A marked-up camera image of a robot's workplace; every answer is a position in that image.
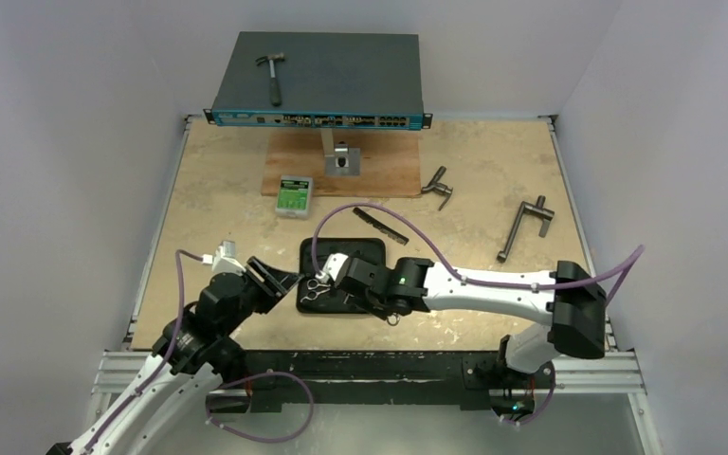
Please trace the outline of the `black zipper tool case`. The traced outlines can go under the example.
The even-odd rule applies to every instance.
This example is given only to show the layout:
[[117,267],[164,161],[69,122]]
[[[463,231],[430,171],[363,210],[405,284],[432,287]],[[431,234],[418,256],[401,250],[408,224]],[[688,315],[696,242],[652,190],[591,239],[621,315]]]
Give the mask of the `black zipper tool case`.
[[[320,265],[324,265],[327,258],[334,253],[343,253],[352,257],[366,260],[373,264],[384,264],[386,261],[386,246],[377,238],[318,238],[317,258]],[[305,238],[299,247],[299,272],[308,279],[316,276],[312,262],[312,239]],[[333,287],[320,296],[315,302],[308,305],[307,312],[303,314],[314,315],[363,315],[364,310],[358,308],[351,297],[335,290]]]

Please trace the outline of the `black hair comb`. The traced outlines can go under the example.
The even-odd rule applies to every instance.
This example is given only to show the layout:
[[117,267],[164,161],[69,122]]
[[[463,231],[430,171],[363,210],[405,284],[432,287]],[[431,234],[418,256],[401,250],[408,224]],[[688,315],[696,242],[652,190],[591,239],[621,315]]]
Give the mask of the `black hair comb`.
[[353,213],[355,216],[360,218],[362,221],[364,221],[367,225],[375,228],[380,233],[386,235],[390,239],[394,240],[396,243],[405,246],[409,242],[409,238],[399,232],[397,232],[395,229],[388,227],[384,223],[380,222],[373,216],[371,216],[369,213],[364,211],[361,208],[353,208]]

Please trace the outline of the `silver thinning scissors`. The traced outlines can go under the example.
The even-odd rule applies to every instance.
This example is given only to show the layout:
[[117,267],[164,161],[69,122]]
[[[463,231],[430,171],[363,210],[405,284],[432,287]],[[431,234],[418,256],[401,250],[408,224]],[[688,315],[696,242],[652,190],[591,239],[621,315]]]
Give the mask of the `silver thinning scissors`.
[[301,312],[308,311],[308,305],[327,293],[331,285],[317,279],[308,279],[298,287],[297,307]]

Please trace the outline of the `silver straight scissors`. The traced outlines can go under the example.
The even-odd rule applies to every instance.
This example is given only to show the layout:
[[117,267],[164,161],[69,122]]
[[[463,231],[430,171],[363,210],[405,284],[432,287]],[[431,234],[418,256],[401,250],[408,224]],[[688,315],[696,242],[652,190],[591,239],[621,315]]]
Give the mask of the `silver straight scissors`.
[[400,316],[398,314],[391,314],[386,317],[386,322],[390,326],[396,326],[400,321]]

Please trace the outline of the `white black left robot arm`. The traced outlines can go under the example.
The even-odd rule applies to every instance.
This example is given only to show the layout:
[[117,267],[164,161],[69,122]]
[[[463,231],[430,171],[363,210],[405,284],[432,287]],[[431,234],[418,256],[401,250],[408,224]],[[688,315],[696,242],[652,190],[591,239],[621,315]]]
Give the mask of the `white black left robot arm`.
[[178,285],[177,316],[130,384],[85,433],[53,444],[49,453],[149,454],[187,408],[209,392],[219,386],[249,388],[258,379],[230,334],[253,314],[272,310],[303,276],[255,257],[241,264],[230,253],[197,255],[183,249],[175,252],[178,272],[183,258],[209,266],[209,284],[191,303],[185,302],[185,285]]

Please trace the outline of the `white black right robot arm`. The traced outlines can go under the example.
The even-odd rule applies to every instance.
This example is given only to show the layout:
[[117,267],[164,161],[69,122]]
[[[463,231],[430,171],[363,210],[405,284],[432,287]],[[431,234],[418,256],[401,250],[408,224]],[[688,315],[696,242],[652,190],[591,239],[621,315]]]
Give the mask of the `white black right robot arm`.
[[516,386],[559,355],[605,355],[607,295],[574,262],[560,261],[553,271],[501,273],[452,268],[422,258],[401,258],[388,268],[334,253],[318,277],[384,320],[413,312],[468,310],[530,321],[501,345],[494,361],[496,377],[508,386]]

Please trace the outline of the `green grey device box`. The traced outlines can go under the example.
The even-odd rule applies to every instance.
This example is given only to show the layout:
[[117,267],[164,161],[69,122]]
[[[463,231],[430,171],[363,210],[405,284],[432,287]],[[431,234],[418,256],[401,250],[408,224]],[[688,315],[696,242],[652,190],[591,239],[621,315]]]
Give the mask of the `green grey device box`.
[[309,176],[282,175],[276,198],[275,213],[286,218],[307,219],[314,180]]

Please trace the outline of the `brown wooden board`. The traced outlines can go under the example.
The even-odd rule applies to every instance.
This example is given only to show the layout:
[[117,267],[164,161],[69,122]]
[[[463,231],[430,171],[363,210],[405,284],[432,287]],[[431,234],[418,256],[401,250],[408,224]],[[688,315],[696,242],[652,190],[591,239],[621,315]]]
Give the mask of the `brown wooden board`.
[[270,135],[261,194],[275,195],[284,175],[312,178],[315,196],[415,197],[420,193],[418,133],[336,130],[333,139],[360,150],[358,176],[326,172],[319,130],[280,129]]

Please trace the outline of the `small grey hammer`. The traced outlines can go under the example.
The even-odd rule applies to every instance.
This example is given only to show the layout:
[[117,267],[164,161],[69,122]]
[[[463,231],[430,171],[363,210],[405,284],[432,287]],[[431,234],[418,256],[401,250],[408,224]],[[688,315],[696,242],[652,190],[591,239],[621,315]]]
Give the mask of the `small grey hammer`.
[[255,60],[257,66],[266,64],[269,72],[269,101],[272,106],[282,105],[282,90],[277,75],[277,63],[285,61],[285,55],[280,53],[268,54]]

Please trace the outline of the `aluminium table frame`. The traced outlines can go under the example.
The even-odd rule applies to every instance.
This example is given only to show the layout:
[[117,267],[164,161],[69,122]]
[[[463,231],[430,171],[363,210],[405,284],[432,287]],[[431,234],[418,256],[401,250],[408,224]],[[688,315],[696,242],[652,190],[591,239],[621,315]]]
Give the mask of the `aluminium table frame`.
[[[549,119],[519,121],[440,121],[419,134],[421,188],[440,166],[441,182],[453,188],[443,197],[336,197],[312,193],[307,219],[275,213],[275,195],[262,195],[270,135],[266,126],[192,124],[161,225],[150,271],[142,284],[140,313],[133,344],[147,354],[129,369],[129,384],[163,329],[177,316],[178,285],[185,302],[198,299],[213,274],[207,265],[175,252],[213,254],[225,240],[236,245],[245,264],[255,256],[281,270],[299,272],[299,247],[312,239],[316,275],[318,238],[377,238],[386,246],[385,266],[401,258],[422,258],[447,267],[501,273],[553,271],[560,261],[580,265],[591,281],[623,278],[633,261],[625,259],[604,275],[596,273],[573,213],[562,164]],[[361,208],[407,236],[402,246],[354,215]],[[367,312],[363,315],[314,315],[297,310],[299,287],[269,313],[247,318],[230,338],[250,350],[286,351],[496,351],[530,321],[492,313],[447,310],[413,312],[396,326]],[[580,359],[559,355],[555,379],[547,391],[623,393],[643,390],[633,355],[611,352]],[[497,413],[507,428],[524,428],[540,417]]]

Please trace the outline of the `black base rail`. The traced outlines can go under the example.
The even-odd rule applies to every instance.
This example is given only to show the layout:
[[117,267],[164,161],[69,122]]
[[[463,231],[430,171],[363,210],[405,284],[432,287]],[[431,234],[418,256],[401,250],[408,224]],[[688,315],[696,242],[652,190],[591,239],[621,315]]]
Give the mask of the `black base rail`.
[[504,367],[496,351],[250,350],[244,384],[211,393],[216,414],[280,412],[286,405],[452,406],[528,415],[535,392],[554,385],[547,362],[534,373]]

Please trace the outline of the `metal bracket stand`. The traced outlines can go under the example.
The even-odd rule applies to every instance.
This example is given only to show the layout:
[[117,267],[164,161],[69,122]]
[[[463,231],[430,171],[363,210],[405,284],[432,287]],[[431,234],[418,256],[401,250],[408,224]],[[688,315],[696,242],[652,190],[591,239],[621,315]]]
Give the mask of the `metal bracket stand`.
[[329,128],[322,128],[319,131],[324,156],[324,174],[328,177],[360,176],[360,149],[350,147],[343,141],[336,142],[333,131]]

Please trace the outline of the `grey network switch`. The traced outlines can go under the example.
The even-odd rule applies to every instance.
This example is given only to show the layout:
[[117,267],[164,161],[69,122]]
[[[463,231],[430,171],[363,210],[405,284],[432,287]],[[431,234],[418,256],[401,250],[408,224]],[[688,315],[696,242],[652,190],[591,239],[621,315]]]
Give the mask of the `grey network switch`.
[[[282,52],[277,63],[282,105],[269,101],[269,72],[255,60]],[[212,106],[216,126],[421,131],[430,128],[415,34],[239,33]]]

